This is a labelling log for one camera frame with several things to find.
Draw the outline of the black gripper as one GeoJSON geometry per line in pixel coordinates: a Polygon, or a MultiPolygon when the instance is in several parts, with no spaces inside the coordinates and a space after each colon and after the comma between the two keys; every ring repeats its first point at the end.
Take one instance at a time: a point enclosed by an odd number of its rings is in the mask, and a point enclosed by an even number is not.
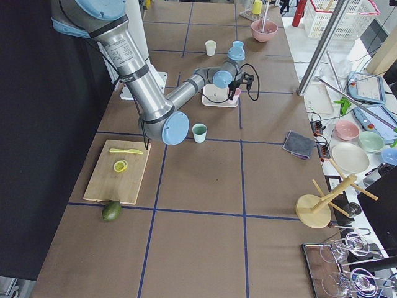
{"type": "Polygon", "coordinates": [[[228,99],[234,99],[235,97],[235,90],[236,88],[239,87],[239,81],[232,81],[229,85],[229,93],[228,93],[228,99]]]}

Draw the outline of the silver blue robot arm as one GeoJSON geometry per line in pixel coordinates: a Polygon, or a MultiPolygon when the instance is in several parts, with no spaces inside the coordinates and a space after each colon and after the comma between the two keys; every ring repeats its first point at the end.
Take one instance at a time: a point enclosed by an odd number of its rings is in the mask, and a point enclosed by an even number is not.
{"type": "Polygon", "coordinates": [[[102,44],[120,82],[143,109],[138,120],[143,135],[167,145],[177,145],[189,131],[189,119],[179,111],[180,107],[206,84],[236,89],[242,83],[244,44],[234,41],[221,66],[197,68],[177,89],[164,95],[128,30],[125,6],[125,1],[52,1],[51,19],[59,33],[102,44]]]}

